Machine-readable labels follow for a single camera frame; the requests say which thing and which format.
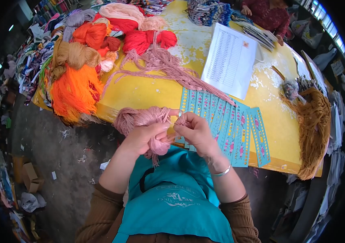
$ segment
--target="stack of cards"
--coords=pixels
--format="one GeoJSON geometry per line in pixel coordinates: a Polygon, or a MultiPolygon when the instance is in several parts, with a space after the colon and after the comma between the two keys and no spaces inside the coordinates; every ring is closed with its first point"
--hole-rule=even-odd
{"type": "Polygon", "coordinates": [[[141,7],[146,14],[160,15],[166,6],[173,1],[174,0],[134,0],[131,4],[141,7]]]}
{"type": "Polygon", "coordinates": [[[230,16],[233,22],[246,22],[253,25],[253,21],[246,15],[243,15],[239,10],[233,10],[230,16]]]}
{"type": "MultiPolygon", "coordinates": [[[[258,166],[262,167],[271,162],[271,157],[260,109],[233,101],[236,106],[216,95],[183,88],[180,110],[193,112],[207,120],[213,138],[233,167],[248,167],[250,140],[253,139],[258,166]]],[[[184,143],[185,148],[196,151],[182,136],[176,137],[175,142],[184,143]]]]}
{"type": "Polygon", "coordinates": [[[188,0],[187,11],[189,19],[196,25],[212,26],[218,22],[229,26],[232,9],[228,3],[207,0],[188,0]]]}

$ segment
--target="pink yarn skein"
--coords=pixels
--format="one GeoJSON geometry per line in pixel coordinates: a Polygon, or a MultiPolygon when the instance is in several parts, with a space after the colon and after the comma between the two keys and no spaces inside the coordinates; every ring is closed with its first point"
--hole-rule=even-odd
{"type": "MultiPolygon", "coordinates": [[[[116,128],[124,136],[133,130],[135,126],[149,126],[154,123],[165,123],[170,122],[169,116],[170,108],[167,107],[157,107],[152,106],[149,109],[132,109],[129,107],[122,108],[118,113],[116,120],[113,123],[114,128],[116,128]]],[[[178,118],[176,124],[185,124],[183,119],[178,118]]],[[[151,138],[148,142],[150,149],[144,154],[147,159],[152,158],[152,164],[154,167],[159,166],[158,155],[165,155],[170,148],[171,143],[175,139],[174,135],[168,135],[168,140],[166,142],[161,142],[160,140],[151,138]]]]}

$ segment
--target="person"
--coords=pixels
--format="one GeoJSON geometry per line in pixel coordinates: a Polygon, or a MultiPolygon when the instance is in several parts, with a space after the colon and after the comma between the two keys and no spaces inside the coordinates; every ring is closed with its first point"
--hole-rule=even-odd
{"type": "Polygon", "coordinates": [[[278,43],[283,46],[283,37],[290,24],[286,8],[292,3],[292,0],[243,0],[241,13],[262,28],[274,32],[278,43]]]}
{"type": "Polygon", "coordinates": [[[174,129],[196,152],[171,146],[154,168],[142,154],[151,138],[167,140],[170,123],[135,127],[95,185],[75,242],[260,242],[245,187],[207,121],[191,112],[182,116],[188,126],[174,129]]]}

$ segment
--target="tan yarn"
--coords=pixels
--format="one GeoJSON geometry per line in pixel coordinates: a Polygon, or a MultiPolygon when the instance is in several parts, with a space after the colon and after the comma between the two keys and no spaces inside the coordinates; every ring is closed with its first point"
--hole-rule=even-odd
{"type": "Polygon", "coordinates": [[[280,95],[280,98],[297,114],[302,161],[298,176],[302,180],[309,180],[315,175],[325,156],[330,136],[331,110],[329,100],[315,88],[307,89],[300,95],[309,95],[311,102],[303,105],[298,101],[297,105],[294,105],[285,96],[280,95]]]}
{"type": "Polygon", "coordinates": [[[86,47],[79,42],[69,43],[63,41],[63,36],[60,36],[53,48],[52,79],[55,81],[66,72],[66,63],[71,68],[80,70],[85,64],[95,68],[100,62],[101,55],[97,50],[86,47]]]}

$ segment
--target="cardboard box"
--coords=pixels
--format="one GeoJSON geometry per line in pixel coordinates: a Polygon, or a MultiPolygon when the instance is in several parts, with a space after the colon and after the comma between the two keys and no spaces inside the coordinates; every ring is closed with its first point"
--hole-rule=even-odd
{"type": "Polygon", "coordinates": [[[12,156],[13,160],[13,175],[16,183],[23,183],[23,165],[29,163],[30,160],[24,156],[12,156]]]}
{"type": "Polygon", "coordinates": [[[22,177],[29,193],[35,193],[43,187],[44,178],[41,176],[38,168],[33,166],[32,163],[23,165],[22,177]]]}

